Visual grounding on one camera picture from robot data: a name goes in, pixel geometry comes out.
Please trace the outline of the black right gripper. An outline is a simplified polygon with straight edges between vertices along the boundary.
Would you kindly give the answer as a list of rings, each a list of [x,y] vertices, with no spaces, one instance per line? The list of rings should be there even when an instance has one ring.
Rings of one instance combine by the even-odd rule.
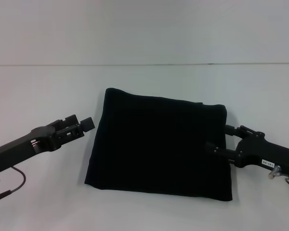
[[[240,168],[257,165],[272,170],[279,166],[282,174],[289,175],[289,148],[270,143],[265,140],[263,132],[245,126],[235,128],[226,125],[225,133],[242,139],[236,149],[221,148],[207,142],[206,153],[227,159],[230,164]]]

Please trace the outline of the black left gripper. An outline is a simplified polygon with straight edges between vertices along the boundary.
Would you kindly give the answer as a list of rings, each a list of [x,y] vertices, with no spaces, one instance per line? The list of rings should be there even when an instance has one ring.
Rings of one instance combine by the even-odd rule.
[[[35,128],[29,134],[0,147],[0,172],[39,153],[55,151],[59,146],[83,137],[84,132],[94,128],[91,117],[79,122],[76,115],[56,120],[49,126]]]

